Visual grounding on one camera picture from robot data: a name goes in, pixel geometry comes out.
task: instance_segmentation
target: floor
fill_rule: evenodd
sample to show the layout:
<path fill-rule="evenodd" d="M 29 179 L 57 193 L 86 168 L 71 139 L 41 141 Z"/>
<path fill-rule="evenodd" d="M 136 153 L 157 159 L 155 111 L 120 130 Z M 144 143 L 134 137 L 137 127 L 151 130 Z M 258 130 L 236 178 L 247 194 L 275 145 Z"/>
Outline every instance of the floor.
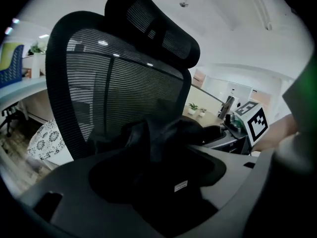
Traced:
<path fill-rule="evenodd" d="M 0 173 L 14 197 L 20 196 L 57 167 L 50 163 L 49 168 L 43 161 L 29 158 L 26 154 L 32 136 L 41 124 L 29 119 L 19 122 L 12 130 L 12 136 L 0 134 Z"/>

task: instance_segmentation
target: white pot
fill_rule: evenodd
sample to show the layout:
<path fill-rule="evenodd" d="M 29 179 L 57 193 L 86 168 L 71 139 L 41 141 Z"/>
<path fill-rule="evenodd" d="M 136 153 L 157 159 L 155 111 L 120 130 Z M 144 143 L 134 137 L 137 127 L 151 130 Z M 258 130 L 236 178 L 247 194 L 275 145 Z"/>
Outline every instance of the white pot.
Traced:
<path fill-rule="evenodd" d="M 31 78 L 40 77 L 40 56 L 41 56 L 41 53 L 34 53 L 32 70 L 31 70 Z"/>
<path fill-rule="evenodd" d="M 193 115 L 195 112 L 196 112 L 196 110 L 193 110 L 193 109 L 189 109 L 189 110 L 188 110 L 188 113 L 189 113 L 190 115 Z"/>

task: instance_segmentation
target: desk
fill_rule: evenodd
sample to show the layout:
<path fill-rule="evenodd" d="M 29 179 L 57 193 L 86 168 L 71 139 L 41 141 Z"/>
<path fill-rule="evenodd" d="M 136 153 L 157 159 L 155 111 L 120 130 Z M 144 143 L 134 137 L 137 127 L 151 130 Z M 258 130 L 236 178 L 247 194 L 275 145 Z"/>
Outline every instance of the desk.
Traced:
<path fill-rule="evenodd" d="M 189 106 L 185 106 L 183 111 L 183 116 L 189 117 L 191 119 L 196 120 L 202 127 L 207 127 L 211 125 L 220 125 L 223 123 L 223 120 L 216 117 L 214 114 L 206 111 L 204 117 L 200 117 L 198 114 L 200 113 L 200 110 L 196 110 L 196 113 L 194 115 L 191 115 L 188 113 Z"/>
<path fill-rule="evenodd" d="M 22 99 L 47 89 L 45 76 L 26 78 L 0 89 L 0 111 Z"/>

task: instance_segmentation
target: black mesh chair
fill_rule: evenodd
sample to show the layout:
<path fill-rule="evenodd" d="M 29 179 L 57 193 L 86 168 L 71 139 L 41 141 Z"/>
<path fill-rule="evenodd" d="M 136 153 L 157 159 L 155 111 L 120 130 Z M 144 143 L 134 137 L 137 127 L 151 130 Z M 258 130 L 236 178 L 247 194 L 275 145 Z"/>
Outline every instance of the black mesh chair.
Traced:
<path fill-rule="evenodd" d="M 56 123 L 74 159 L 99 152 L 144 115 L 180 116 L 198 43 L 151 0 L 108 0 L 54 27 L 46 56 Z"/>

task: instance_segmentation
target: chair leg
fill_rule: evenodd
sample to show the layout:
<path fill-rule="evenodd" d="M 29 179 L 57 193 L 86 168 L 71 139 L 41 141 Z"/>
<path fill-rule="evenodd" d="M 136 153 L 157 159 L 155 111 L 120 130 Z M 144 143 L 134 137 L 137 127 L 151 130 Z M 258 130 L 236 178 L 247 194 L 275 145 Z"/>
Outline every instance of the chair leg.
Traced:
<path fill-rule="evenodd" d="M 6 133 L 6 136 L 7 136 L 7 137 L 11 137 L 11 133 L 9 132 L 11 119 L 9 119 L 7 123 L 8 123 L 8 126 L 7 126 L 7 128 L 6 128 L 6 132 L 7 132 L 7 133 Z"/>
<path fill-rule="evenodd" d="M 0 125 L 0 129 L 5 125 L 7 123 L 7 118 L 6 119 L 4 119 L 4 121 L 1 123 L 1 125 Z"/>

